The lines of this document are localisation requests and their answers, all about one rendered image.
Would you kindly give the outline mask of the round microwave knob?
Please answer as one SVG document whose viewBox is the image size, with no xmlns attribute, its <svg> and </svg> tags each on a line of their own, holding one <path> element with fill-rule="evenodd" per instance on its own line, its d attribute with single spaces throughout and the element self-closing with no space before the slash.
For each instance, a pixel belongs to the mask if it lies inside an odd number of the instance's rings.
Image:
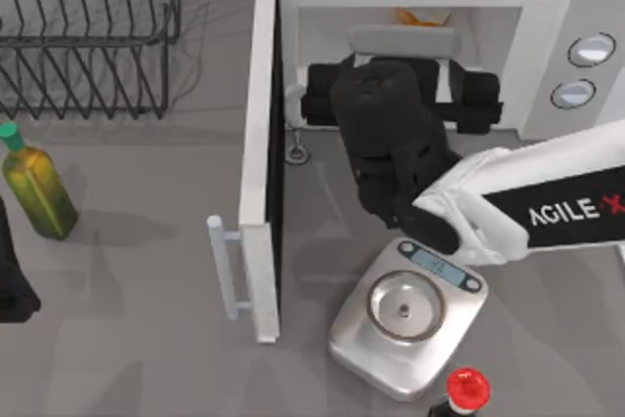
<svg viewBox="0 0 625 417">
<path fill-rule="evenodd" d="M 608 61 L 616 50 L 616 40 L 605 32 L 580 37 L 568 48 L 568 61 L 579 68 L 589 68 Z"/>
<path fill-rule="evenodd" d="M 561 83 L 551 93 L 551 103 L 559 109 L 576 109 L 589 103 L 596 95 L 595 84 L 587 79 Z"/>
</svg>

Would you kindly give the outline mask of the orange food item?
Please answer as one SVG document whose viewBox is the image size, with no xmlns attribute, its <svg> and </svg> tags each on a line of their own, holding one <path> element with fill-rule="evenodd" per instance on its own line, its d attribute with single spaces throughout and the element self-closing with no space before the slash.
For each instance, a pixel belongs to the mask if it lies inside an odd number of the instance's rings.
<svg viewBox="0 0 625 417">
<path fill-rule="evenodd" d="M 400 24 L 409 26 L 441 27 L 451 16 L 449 8 L 395 8 L 396 19 Z"/>
</svg>

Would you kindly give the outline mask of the pale microwave oven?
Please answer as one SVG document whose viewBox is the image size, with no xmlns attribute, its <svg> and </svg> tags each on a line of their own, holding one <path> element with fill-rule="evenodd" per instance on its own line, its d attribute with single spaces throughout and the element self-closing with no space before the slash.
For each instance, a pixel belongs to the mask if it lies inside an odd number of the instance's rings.
<svg viewBox="0 0 625 417">
<path fill-rule="evenodd" d="M 544 140 L 625 119 L 625 0 L 280 0 L 286 88 L 306 86 L 312 63 L 354 58 L 455 60 L 500 81 L 500 122 L 524 140 Z M 403 25 L 395 8 L 449 8 L 441 27 Z M 598 32 L 616 40 L 605 63 L 579 68 L 570 45 Z M 594 98 L 559 109 L 561 83 L 592 81 Z"/>
</svg>

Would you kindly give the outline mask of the pale microwave door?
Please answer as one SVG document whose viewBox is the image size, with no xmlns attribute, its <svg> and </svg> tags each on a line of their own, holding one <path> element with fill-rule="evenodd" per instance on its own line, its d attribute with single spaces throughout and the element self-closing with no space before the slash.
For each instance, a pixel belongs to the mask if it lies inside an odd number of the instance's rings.
<svg viewBox="0 0 625 417">
<path fill-rule="evenodd" d="M 280 335 L 284 118 L 279 0 L 255 0 L 238 227 L 255 339 Z"/>
</svg>

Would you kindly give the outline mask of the silver kitchen scale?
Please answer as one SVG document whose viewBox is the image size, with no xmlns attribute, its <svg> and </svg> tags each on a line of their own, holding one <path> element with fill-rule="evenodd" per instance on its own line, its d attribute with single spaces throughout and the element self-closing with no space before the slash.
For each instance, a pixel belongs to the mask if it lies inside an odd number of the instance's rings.
<svg viewBox="0 0 625 417">
<path fill-rule="evenodd" d="M 476 271 L 395 238 L 339 309 L 329 352 L 385 395 L 410 401 L 445 368 L 487 296 Z"/>
</svg>

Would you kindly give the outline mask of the dark bottle with red cap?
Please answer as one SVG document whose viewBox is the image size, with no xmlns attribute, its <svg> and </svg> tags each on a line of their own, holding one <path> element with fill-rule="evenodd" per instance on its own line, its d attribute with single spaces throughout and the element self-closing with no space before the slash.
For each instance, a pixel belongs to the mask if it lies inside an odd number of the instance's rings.
<svg viewBox="0 0 625 417">
<path fill-rule="evenodd" d="M 478 417 L 490 398 L 490 383 L 479 370 L 457 368 L 446 378 L 445 398 L 432 405 L 426 417 Z"/>
</svg>

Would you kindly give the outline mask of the green bottle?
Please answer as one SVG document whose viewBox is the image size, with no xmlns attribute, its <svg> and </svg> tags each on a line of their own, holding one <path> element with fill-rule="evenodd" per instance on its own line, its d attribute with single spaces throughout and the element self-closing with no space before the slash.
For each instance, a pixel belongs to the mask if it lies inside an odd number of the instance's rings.
<svg viewBox="0 0 625 417">
<path fill-rule="evenodd" d="M 0 124 L 0 140 L 8 150 L 2 174 L 33 229 L 47 238 L 67 239 L 78 212 L 50 155 L 27 144 L 14 121 Z"/>
</svg>

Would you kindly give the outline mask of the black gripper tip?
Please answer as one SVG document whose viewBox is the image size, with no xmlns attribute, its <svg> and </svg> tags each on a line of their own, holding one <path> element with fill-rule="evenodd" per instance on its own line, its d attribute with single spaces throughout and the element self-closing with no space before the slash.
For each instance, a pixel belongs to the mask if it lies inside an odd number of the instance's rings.
<svg viewBox="0 0 625 417">
<path fill-rule="evenodd" d="M 4 200 L 0 196 L 0 324 L 28 322 L 41 309 L 18 261 Z"/>
</svg>

